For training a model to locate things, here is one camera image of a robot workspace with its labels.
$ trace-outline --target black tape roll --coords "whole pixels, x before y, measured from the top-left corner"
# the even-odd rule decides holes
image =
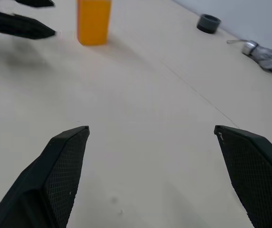
[[[219,27],[220,23],[221,23],[220,19],[208,14],[202,14],[198,21],[197,29],[206,33],[213,34],[217,31],[217,28]]]

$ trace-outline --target orange juice bottle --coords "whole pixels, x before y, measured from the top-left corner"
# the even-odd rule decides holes
[[[107,42],[111,0],[78,0],[77,35],[82,45]]]

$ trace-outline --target beige floor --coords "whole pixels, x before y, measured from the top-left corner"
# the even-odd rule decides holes
[[[114,0],[101,47],[74,39],[74,1],[56,4],[2,5],[61,32],[0,35],[0,200],[51,137],[89,125],[68,228],[252,227],[213,130],[272,142],[272,75],[170,0]]]

